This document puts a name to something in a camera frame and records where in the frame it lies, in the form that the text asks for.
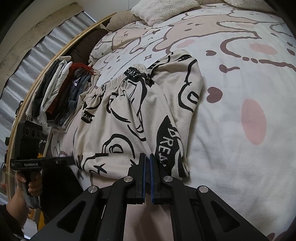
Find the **person left hand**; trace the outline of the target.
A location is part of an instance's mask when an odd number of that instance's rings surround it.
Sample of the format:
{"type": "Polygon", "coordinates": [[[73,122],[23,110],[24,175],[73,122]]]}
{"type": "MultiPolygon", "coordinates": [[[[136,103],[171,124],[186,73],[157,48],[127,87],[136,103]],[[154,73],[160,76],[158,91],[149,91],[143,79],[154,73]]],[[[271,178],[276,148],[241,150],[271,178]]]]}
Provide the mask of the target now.
{"type": "Polygon", "coordinates": [[[39,196],[42,193],[42,176],[40,172],[35,178],[31,180],[28,188],[25,191],[23,190],[23,184],[26,183],[26,179],[20,172],[16,173],[16,183],[16,192],[20,194],[23,194],[24,192],[26,193],[28,191],[32,196],[39,196]]]}

